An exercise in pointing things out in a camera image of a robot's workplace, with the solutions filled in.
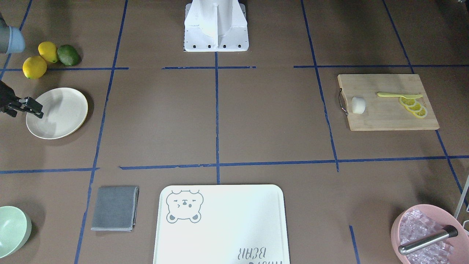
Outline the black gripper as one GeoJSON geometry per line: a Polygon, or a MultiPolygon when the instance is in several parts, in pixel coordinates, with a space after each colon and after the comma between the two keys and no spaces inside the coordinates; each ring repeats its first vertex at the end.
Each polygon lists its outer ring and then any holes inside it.
{"type": "Polygon", "coordinates": [[[42,104],[31,97],[20,98],[15,95],[12,88],[0,81],[0,110],[11,117],[16,117],[17,110],[30,113],[39,119],[42,119],[42,104]]]}

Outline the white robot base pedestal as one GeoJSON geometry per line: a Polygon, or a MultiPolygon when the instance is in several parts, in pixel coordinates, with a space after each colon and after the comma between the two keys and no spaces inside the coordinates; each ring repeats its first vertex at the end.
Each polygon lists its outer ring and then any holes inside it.
{"type": "Polygon", "coordinates": [[[186,52],[244,52],[249,48],[246,7],[238,0],[193,0],[185,6],[186,52]]]}

